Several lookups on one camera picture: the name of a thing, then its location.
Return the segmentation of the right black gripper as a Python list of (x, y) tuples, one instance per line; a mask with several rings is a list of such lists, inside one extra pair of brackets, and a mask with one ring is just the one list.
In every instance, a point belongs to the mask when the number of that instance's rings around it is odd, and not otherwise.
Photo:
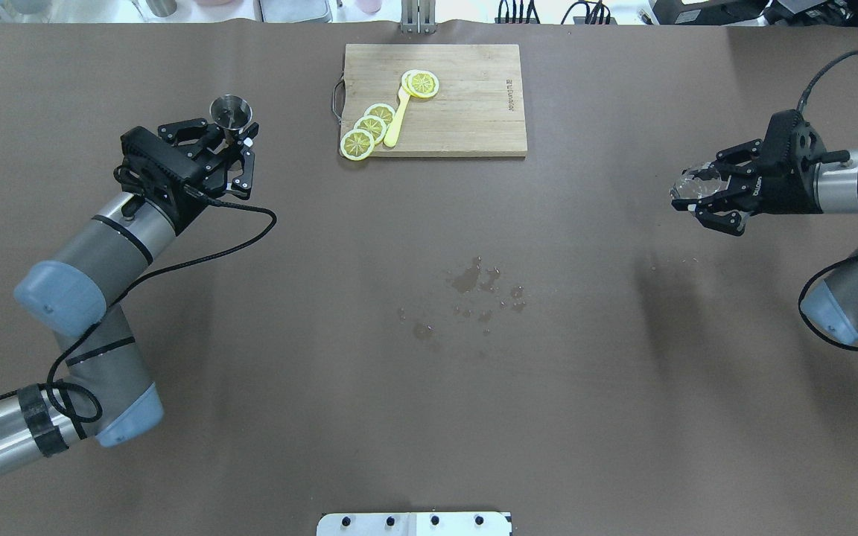
[(672, 198), (671, 206), (706, 229), (735, 237), (759, 214), (820, 214), (814, 177), (826, 152), (797, 109), (773, 113), (763, 137), (718, 150), (712, 162), (687, 169), (695, 179), (729, 181), (726, 198)]

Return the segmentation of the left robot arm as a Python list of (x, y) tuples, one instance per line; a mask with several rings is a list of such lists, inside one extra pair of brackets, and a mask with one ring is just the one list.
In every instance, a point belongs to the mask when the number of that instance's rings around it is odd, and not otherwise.
[(14, 289), (54, 333), (41, 383), (0, 395), (0, 477), (93, 438), (110, 448), (162, 421), (156, 383), (121, 303), (208, 207), (242, 209), (253, 187), (252, 120), (195, 118), (121, 137), (121, 186), (54, 257)]

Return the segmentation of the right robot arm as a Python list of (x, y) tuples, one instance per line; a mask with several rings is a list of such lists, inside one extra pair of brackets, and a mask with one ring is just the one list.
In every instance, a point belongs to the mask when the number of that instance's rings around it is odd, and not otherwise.
[[(675, 210), (728, 235), (742, 235), (760, 214), (858, 214), (858, 149), (828, 150), (789, 109), (774, 113), (762, 138), (683, 170), (670, 196)], [(858, 247), (808, 279), (798, 310), (816, 336), (858, 352)]]

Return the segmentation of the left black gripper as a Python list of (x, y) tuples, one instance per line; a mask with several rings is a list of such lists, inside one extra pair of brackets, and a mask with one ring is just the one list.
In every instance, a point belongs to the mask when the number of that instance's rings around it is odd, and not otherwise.
[(255, 167), (251, 139), (225, 141), (222, 129), (205, 118), (160, 125), (158, 136), (183, 150), (200, 168), (201, 177), (191, 180), (197, 192), (211, 198), (224, 194), (244, 201), (251, 198)]

